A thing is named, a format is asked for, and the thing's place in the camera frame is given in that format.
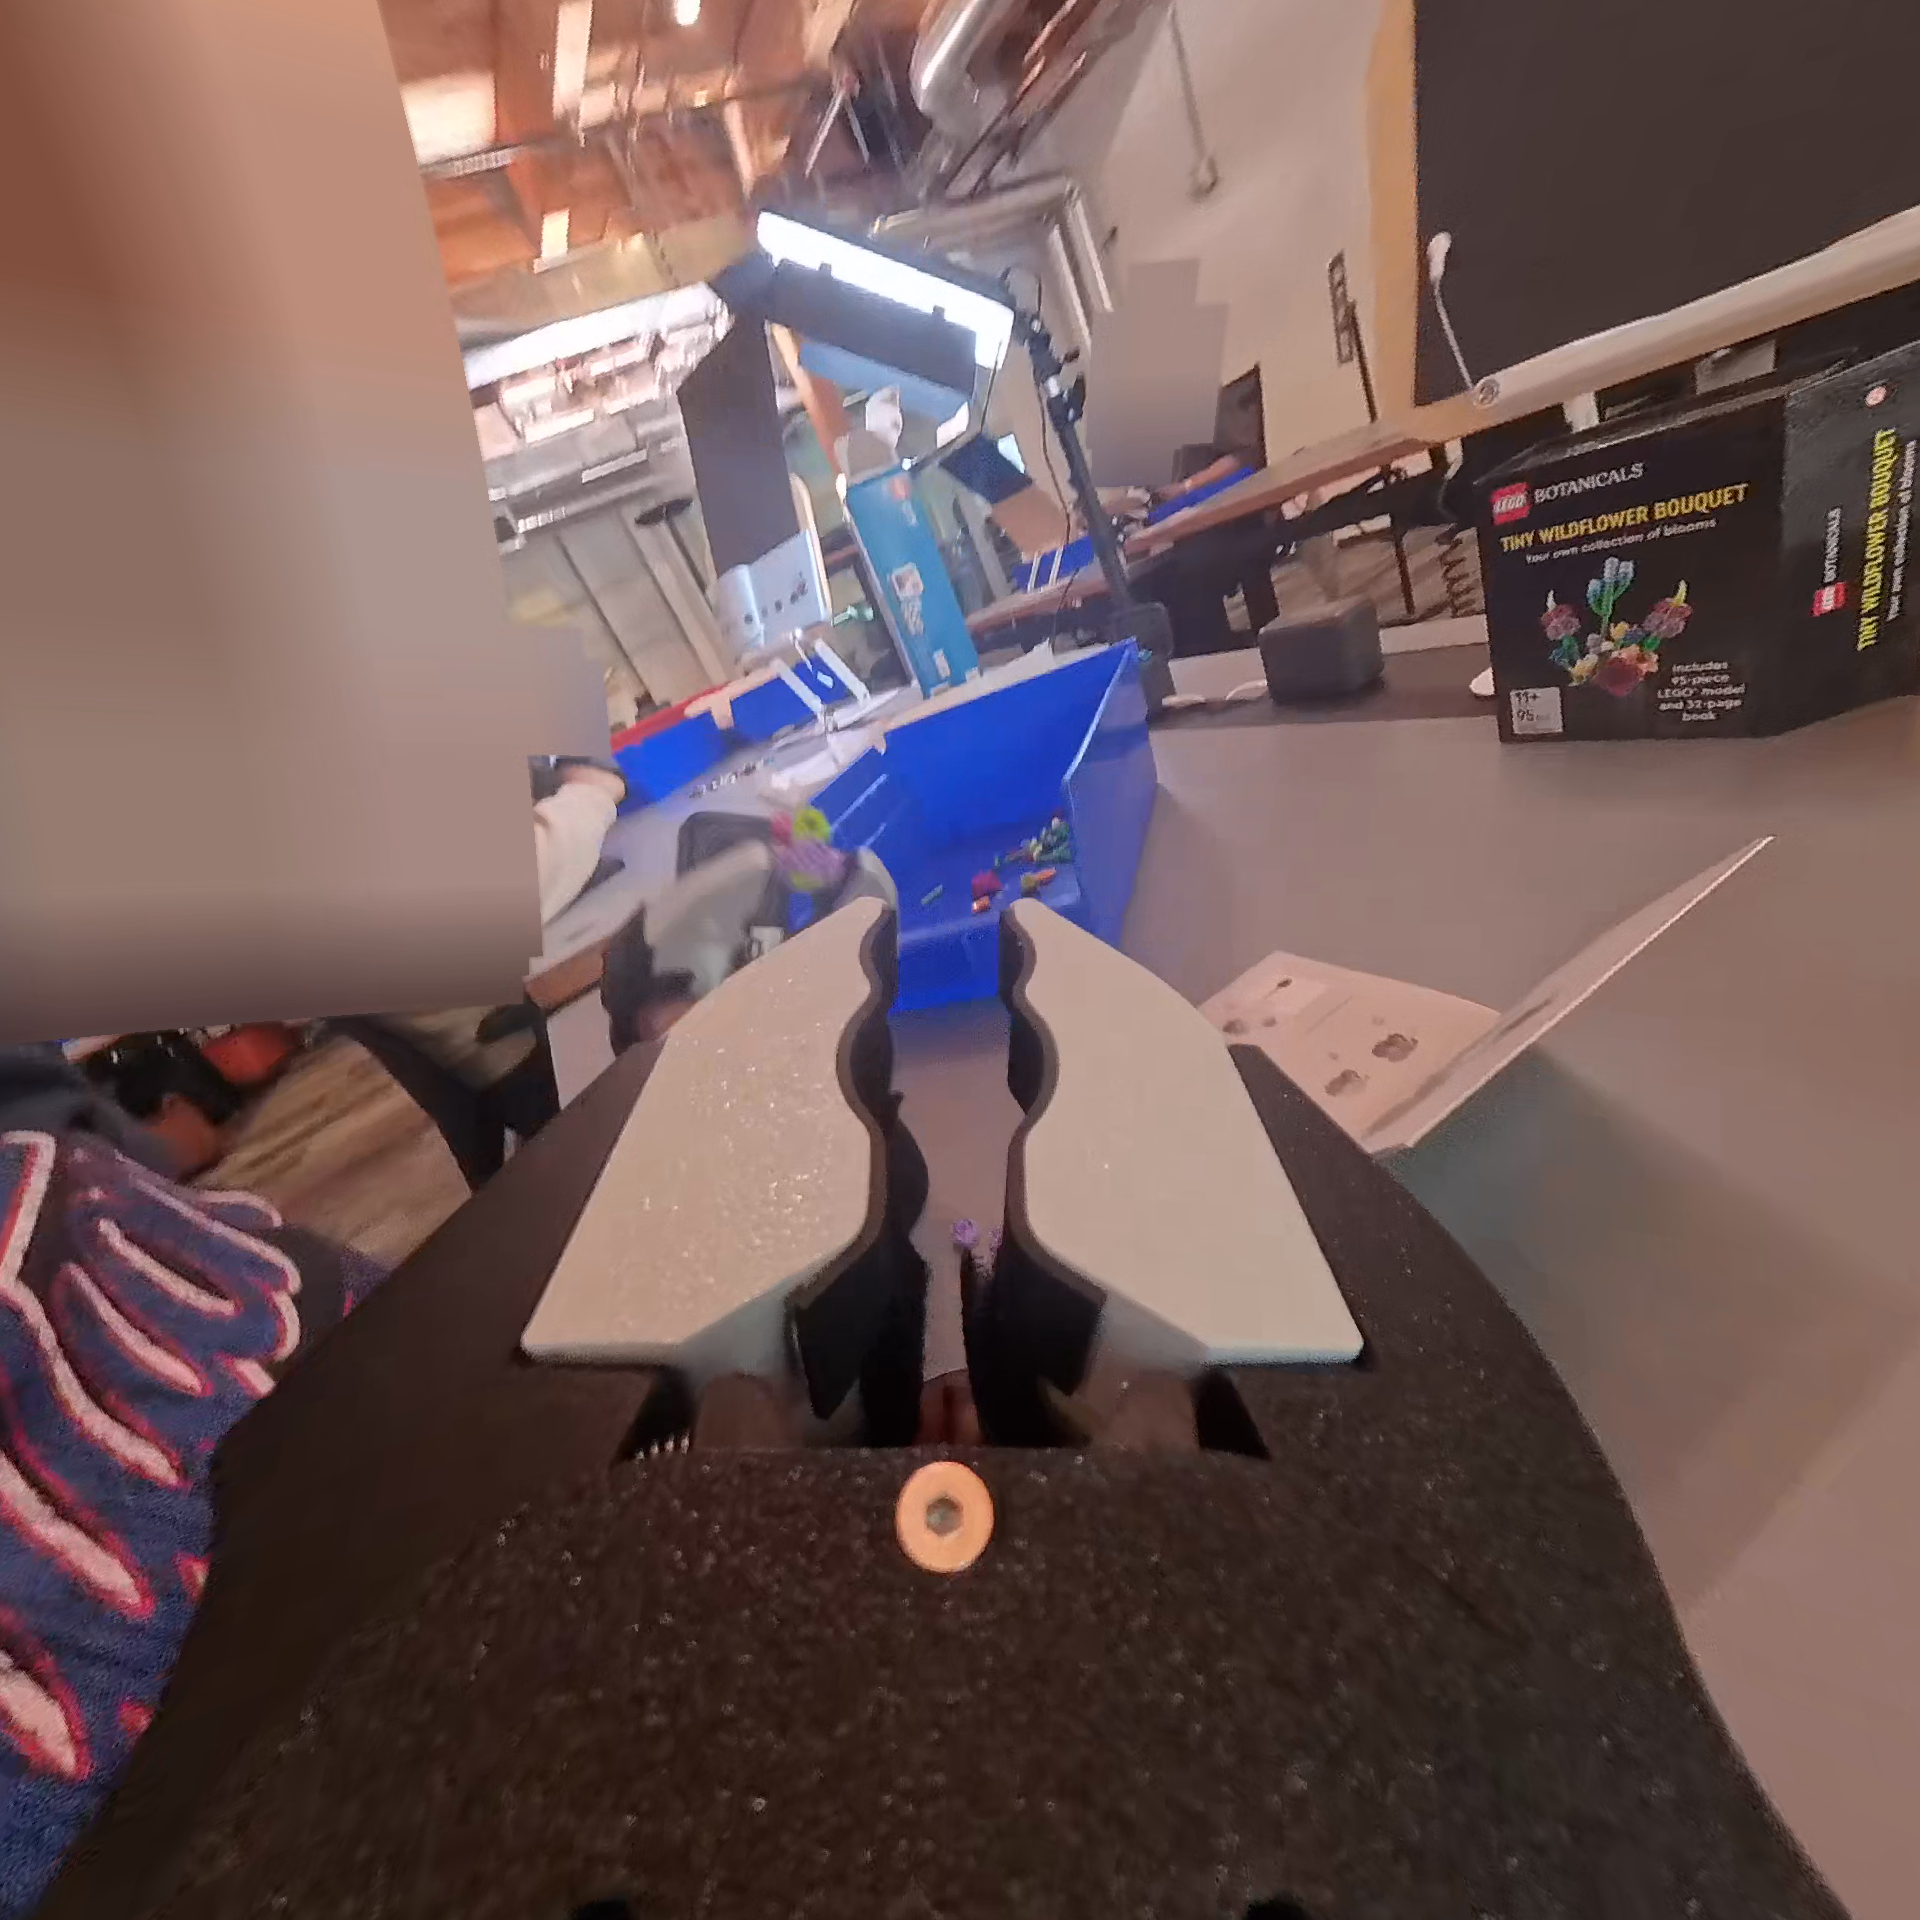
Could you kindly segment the small blue plastic bin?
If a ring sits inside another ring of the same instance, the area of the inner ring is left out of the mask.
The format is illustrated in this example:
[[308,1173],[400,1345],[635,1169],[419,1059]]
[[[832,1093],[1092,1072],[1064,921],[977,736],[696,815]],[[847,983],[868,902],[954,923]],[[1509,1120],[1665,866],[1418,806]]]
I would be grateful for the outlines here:
[[612,736],[613,765],[628,783],[622,807],[667,802],[705,777],[731,752],[767,746],[868,697],[872,686],[823,646],[658,709]]

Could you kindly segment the bright studio light panel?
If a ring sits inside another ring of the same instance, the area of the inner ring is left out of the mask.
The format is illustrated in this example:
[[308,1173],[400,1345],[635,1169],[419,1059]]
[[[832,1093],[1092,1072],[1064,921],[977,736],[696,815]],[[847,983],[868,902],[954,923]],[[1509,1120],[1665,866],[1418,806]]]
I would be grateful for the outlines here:
[[736,321],[795,333],[832,379],[902,386],[923,415],[983,412],[1015,336],[1015,302],[1000,282],[773,209],[705,286]]

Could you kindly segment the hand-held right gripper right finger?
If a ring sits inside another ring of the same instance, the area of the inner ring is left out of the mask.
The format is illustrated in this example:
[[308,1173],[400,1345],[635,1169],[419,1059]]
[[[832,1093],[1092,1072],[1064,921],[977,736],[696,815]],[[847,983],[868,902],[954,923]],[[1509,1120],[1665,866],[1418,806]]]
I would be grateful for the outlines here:
[[1347,1380],[1365,1359],[1229,1039],[1067,912],[1000,921],[1010,1096],[987,1354],[1045,1405],[1136,1380]]

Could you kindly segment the white instruction booklet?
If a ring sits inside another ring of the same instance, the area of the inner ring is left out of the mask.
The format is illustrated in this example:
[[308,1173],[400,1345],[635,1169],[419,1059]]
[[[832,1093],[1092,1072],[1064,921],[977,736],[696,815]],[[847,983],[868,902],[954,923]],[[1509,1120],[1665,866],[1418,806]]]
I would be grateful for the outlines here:
[[1418,1147],[1771,840],[1771,833],[1748,840],[1606,928],[1509,1008],[1272,952],[1209,996],[1200,1016],[1229,1043],[1254,1044],[1285,1069],[1371,1159],[1394,1160]]

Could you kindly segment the person's dark clothing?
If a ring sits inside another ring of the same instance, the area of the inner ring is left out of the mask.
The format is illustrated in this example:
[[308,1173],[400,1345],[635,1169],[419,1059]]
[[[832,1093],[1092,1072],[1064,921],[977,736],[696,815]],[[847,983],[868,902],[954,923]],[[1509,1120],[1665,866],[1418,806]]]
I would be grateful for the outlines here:
[[200,1605],[215,1456],[390,1277],[193,1186],[61,1043],[4,1044],[4,1916],[141,1740]]

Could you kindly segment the pile of small toy bricks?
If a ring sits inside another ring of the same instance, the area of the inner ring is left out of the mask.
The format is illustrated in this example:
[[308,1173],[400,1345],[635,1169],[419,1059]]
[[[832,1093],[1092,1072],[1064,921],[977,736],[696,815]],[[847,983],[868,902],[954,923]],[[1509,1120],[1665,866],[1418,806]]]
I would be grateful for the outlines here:
[[993,851],[967,882],[967,911],[987,918],[1012,896],[1049,895],[1076,866],[1076,837],[1067,810],[1052,810],[1015,843]]

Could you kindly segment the black light stand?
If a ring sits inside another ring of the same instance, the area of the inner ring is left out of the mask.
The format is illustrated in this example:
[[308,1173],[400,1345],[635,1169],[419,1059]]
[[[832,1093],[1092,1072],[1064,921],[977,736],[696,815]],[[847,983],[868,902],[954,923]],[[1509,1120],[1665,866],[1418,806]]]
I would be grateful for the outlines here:
[[1034,295],[1015,295],[1012,316],[1035,379],[1043,419],[1067,457],[1076,515],[1082,520],[1085,539],[1092,540],[1099,584],[1107,587],[1110,603],[1110,637],[1114,643],[1127,640],[1137,651],[1145,714],[1159,721],[1176,694],[1170,676],[1176,631],[1164,603],[1137,596],[1127,573],[1127,562],[1121,553],[1121,533],[1114,528],[1111,510],[1101,506],[1092,474],[1092,457],[1082,438],[1085,375],[1076,371],[1076,352],[1064,349],[1052,339],[1052,331],[1043,316],[1041,291],[1034,291]]

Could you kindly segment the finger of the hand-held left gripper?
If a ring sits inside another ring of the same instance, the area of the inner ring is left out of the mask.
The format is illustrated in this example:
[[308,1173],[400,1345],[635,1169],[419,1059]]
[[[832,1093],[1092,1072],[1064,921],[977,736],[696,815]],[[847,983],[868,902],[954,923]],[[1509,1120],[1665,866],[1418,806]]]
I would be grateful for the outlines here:
[[696,810],[680,827],[678,876],[662,895],[690,895],[710,908],[724,934],[724,979],[850,899],[902,908],[883,862],[868,848],[846,848],[837,837],[835,848],[854,862],[847,883],[827,896],[790,895],[776,875],[776,843],[783,840],[776,817]]

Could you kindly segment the grey desk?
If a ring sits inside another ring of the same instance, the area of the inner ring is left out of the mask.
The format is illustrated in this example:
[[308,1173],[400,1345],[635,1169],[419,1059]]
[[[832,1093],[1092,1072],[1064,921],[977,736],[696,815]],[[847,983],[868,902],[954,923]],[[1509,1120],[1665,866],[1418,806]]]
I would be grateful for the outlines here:
[[1854,1916],[1917,1916],[1917,701],[1748,743],[1187,711],[1124,949],[1512,1008],[1771,843],[1395,1173],[1597,1431],[1692,1657]]

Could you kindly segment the blue printed carton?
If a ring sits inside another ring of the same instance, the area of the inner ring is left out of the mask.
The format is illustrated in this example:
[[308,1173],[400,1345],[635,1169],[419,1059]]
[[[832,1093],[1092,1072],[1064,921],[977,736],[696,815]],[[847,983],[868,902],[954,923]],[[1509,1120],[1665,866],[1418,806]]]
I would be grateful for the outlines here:
[[878,617],[913,686],[934,699],[979,676],[967,610],[947,573],[934,515],[912,469],[847,478],[846,509]]

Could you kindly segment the black board on white stand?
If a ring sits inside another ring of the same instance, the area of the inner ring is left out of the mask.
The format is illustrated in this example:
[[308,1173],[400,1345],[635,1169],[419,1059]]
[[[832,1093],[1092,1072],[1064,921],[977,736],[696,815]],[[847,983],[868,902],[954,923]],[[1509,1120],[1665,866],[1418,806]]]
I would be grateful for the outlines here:
[[1383,412],[1917,212],[1917,3],[1387,3]]

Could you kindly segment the wooden table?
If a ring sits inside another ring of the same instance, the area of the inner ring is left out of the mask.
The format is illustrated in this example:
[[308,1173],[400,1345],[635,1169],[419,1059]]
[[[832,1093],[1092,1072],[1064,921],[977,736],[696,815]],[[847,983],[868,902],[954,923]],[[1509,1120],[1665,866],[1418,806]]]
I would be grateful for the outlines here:
[[[1350,436],[1306,445],[1276,464],[1267,464],[1222,491],[1192,495],[1187,506],[1153,520],[1118,540],[1124,565],[1137,568],[1199,533],[1279,515],[1286,502],[1300,502],[1310,491],[1329,491],[1347,482],[1362,482],[1377,473],[1395,473],[1418,452],[1468,438],[1484,429],[1501,405],[1501,379],[1488,375],[1475,390],[1453,394],[1449,401],[1432,401],[1405,419],[1379,419]],[[1045,587],[1027,592],[1008,592],[996,603],[967,613],[967,631],[983,640],[1000,633],[1023,617],[1043,617],[1057,610],[1076,610],[1099,596],[1110,596],[1107,573],[1092,565],[1080,573],[1060,576]]]

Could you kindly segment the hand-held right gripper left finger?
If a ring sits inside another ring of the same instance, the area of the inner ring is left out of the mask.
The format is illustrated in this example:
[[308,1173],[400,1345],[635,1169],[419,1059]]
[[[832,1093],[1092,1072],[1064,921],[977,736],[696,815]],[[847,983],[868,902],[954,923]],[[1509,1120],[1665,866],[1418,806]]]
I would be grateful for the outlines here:
[[703,996],[655,1050],[523,1354],[783,1380],[837,1413],[902,1291],[894,986],[897,911],[850,899]]

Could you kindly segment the black glossy cardboard box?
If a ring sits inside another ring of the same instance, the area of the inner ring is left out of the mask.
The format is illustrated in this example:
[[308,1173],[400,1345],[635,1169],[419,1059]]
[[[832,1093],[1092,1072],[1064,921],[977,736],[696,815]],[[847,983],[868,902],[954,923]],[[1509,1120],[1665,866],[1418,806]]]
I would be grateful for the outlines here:
[[1917,346],[1533,445],[1480,486],[1475,551],[1505,746],[1917,697]]

